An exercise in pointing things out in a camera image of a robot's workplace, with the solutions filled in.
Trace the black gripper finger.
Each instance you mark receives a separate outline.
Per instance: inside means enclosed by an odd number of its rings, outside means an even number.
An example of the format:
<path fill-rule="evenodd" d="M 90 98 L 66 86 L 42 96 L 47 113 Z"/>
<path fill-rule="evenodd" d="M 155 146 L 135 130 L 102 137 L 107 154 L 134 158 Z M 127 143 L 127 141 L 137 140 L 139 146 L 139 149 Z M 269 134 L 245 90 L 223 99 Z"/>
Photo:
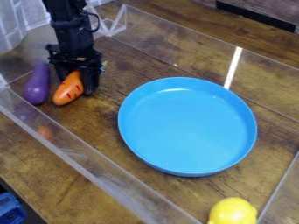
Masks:
<path fill-rule="evenodd" d="M 79 72 L 85 87 L 85 95 L 91 95 L 99 88 L 101 70 L 90 66 L 82 66 Z"/>
<path fill-rule="evenodd" d="M 71 63 L 55 63 L 54 67 L 61 81 L 65 81 L 74 71 L 74 65 Z"/>

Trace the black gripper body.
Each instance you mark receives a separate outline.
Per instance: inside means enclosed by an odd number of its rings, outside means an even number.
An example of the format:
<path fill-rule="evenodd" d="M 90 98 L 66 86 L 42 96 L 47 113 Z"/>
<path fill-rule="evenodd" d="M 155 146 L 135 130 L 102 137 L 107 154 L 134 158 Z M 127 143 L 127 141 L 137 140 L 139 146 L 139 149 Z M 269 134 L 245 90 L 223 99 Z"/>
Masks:
<path fill-rule="evenodd" d="M 97 71 L 103 71 L 102 53 L 94 48 L 90 48 L 79 55 L 70 55 L 67 52 L 63 52 L 58 45 L 49 44 L 46 50 L 50 53 L 50 63 L 57 67 L 66 67 L 69 70 L 90 67 Z"/>

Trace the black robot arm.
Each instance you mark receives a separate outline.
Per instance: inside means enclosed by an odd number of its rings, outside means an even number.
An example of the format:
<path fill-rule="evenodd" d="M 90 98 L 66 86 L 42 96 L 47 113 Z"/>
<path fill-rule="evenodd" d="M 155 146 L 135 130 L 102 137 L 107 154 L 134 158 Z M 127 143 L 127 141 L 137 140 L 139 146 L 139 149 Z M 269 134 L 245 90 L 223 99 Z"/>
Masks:
<path fill-rule="evenodd" d="M 55 30 L 58 44 L 49 44 L 50 63 L 54 64 L 61 81 L 74 71 L 85 87 L 85 95 L 99 88 L 99 75 L 103 73 L 102 52 L 94 48 L 94 33 L 90 16 L 99 15 L 85 10 L 86 0 L 42 0 L 51 15 L 51 28 Z"/>

